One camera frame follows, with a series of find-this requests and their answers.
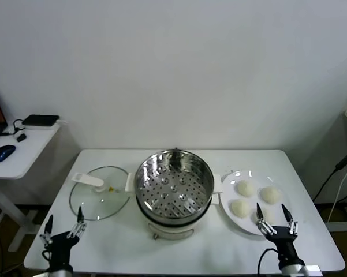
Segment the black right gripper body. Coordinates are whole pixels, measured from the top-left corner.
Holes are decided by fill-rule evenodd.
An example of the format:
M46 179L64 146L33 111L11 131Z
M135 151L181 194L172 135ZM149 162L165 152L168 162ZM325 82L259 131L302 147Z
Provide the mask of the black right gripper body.
M273 227L276 234L266 234L265 238L275 244L278 252L279 267L304 265L294 247L296 235L290 234L288 227Z

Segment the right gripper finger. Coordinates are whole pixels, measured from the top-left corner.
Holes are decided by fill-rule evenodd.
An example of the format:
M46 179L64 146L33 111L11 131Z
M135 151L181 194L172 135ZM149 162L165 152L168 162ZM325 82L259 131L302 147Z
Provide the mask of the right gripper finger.
M282 210L283 210L283 214L285 216L285 219L288 223L288 227L289 227L289 233L291 235L297 235L297 231L298 231L298 222L294 221L291 212L285 207L284 204L281 204Z
M264 218L260 205L256 204L257 227L263 235L276 235L277 231Z

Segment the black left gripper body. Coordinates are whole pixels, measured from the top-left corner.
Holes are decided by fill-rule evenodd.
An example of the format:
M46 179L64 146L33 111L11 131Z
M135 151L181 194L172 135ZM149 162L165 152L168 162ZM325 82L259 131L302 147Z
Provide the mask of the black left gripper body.
M72 271L70 252L76 244L76 238L67 239L69 231L52 236L52 243L45 247L43 257L48 261L48 271Z

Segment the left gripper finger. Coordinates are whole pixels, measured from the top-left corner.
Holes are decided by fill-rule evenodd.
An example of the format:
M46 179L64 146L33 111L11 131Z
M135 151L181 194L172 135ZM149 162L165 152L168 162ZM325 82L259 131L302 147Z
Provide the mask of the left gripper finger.
M51 215L45 224L44 232L40 235L40 239L44 246L49 246L52 243L51 232L53 228L53 215Z
M86 229L86 222L84 221L84 215L81 206L78 208L77 212L77 222L72 227L71 231L67 235L67 239L78 238L80 239Z

